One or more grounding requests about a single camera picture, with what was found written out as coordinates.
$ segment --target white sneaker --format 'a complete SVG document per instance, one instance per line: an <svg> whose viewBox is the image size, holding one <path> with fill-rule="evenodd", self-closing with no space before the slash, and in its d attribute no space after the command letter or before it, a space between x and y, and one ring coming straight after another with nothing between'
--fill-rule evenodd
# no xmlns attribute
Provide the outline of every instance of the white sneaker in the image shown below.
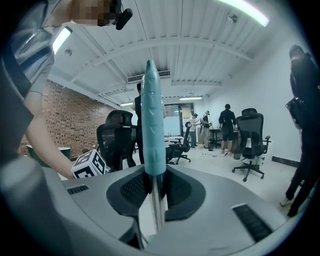
<svg viewBox="0 0 320 256"><path fill-rule="evenodd" d="M293 199L292 200L289 200L288 198L284 198L281 202L280 202L280 205L282 207L285 207L287 205L291 205L293 203Z"/></svg>

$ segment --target person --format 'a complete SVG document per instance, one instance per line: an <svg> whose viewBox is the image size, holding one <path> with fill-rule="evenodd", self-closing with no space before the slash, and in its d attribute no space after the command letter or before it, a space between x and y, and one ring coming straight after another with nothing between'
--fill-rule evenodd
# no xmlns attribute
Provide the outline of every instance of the person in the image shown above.
<svg viewBox="0 0 320 256"><path fill-rule="evenodd" d="M191 148L193 149L196 147L196 144L197 144L196 126L200 125L200 123L196 123L197 117L198 117L198 114L195 113L188 120L188 122L190 122L191 124L189 135L191 137Z"/></svg>
<svg viewBox="0 0 320 256"><path fill-rule="evenodd" d="M204 112L204 115L202 117L202 129L203 129L203 140L204 140L204 148L208 149L209 148L209 136L210 136L210 123L209 123L209 118L208 116L210 116L210 112L209 110L207 110L206 112Z"/></svg>
<svg viewBox="0 0 320 256"><path fill-rule="evenodd" d="M224 106L225 110L221 112L219 117L220 129L222 131L221 154L225 154L227 144L229 156L232 156L231 148L234 139L234 131L236 130L236 117L230 109L230 104Z"/></svg>
<svg viewBox="0 0 320 256"><path fill-rule="evenodd" d="M24 98L24 105L33 114L26 138L41 160L68 179L74 178L73 163L53 142L42 114L43 88L55 62L52 44L63 24L105 26L115 18L116 9L120 12L120 0L40 1L20 21L6 48L31 84L26 89L15 83L15 92ZM4 65L10 65L5 55L2 58Z"/></svg>
<svg viewBox="0 0 320 256"><path fill-rule="evenodd" d="M293 45L289 51L291 59L290 84L294 97L303 102L304 122L300 123L302 154L298 168L285 193L281 206L292 204L289 217L298 213L299 207L305 201L319 178L319 116L320 116L320 73L311 60L311 55L305 53L298 45ZM294 199L295 192L304 180L300 191Z"/></svg>
<svg viewBox="0 0 320 256"><path fill-rule="evenodd" d="M144 143L143 143L143 136L142 136L142 113L141 113L141 83L138 83L136 85L137 91L139 96L134 99L133 105L132 105L132 110L135 111L136 116L138 117L138 120L136 122L136 144L138 145L139 149L139 159L140 163L144 164L145 163L145 158L144 158ZM166 117L166 112L165 112L165 107L163 106L163 118Z"/></svg>

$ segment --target brick wall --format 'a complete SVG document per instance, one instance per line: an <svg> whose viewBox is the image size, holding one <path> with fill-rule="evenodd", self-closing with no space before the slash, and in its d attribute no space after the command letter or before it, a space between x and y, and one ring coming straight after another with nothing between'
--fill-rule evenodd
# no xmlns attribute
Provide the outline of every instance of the brick wall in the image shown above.
<svg viewBox="0 0 320 256"><path fill-rule="evenodd" d="M97 127L105 123L113 107L95 101L76 91L48 81L43 91L42 112L45 123L58 147L71 148L71 157L82 154L82 149L97 147ZM19 153L27 154L26 137Z"/></svg>

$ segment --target floor baseboard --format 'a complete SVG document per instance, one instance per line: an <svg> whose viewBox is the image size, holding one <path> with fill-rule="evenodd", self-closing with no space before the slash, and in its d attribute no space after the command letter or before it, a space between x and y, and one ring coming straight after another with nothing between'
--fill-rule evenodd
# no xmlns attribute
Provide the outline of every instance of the floor baseboard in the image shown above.
<svg viewBox="0 0 320 256"><path fill-rule="evenodd" d="M289 159L285 159L285 158L281 158L281 157L277 157L277 156L273 156L272 161L283 164L283 165L296 167L296 168L298 168L298 166L300 164L300 162L298 162L298 161L293 161L293 160L289 160Z"/></svg>

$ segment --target fluorescent light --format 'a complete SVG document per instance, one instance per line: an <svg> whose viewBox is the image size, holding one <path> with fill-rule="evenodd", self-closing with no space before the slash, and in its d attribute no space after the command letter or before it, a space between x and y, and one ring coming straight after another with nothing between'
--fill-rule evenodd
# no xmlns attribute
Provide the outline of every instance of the fluorescent light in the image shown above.
<svg viewBox="0 0 320 256"><path fill-rule="evenodd" d="M130 106L130 105L133 105L134 103L133 102L130 102L130 103L124 103L124 104L120 104L120 106Z"/></svg>
<svg viewBox="0 0 320 256"><path fill-rule="evenodd" d="M66 41L68 36L71 35L71 32L72 31L68 27L65 27L64 29L61 30L61 32L58 34L58 36L56 37L56 39L54 40L54 42L52 44L54 54L57 53L57 51L62 46L62 44Z"/></svg>
<svg viewBox="0 0 320 256"><path fill-rule="evenodd" d="M187 97L187 98L180 98L180 101L194 101L194 100L202 100L202 97Z"/></svg>
<svg viewBox="0 0 320 256"><path fill-rule="evenodd" d="M259 22L262 26L267 26L269 23L269 19L257 8L255 8L250 3L245 0L218 0L220 2L224 2L228 5L233 6L234 8L243 11L248 14L250 17L254 18L257 22Z"/></svg>

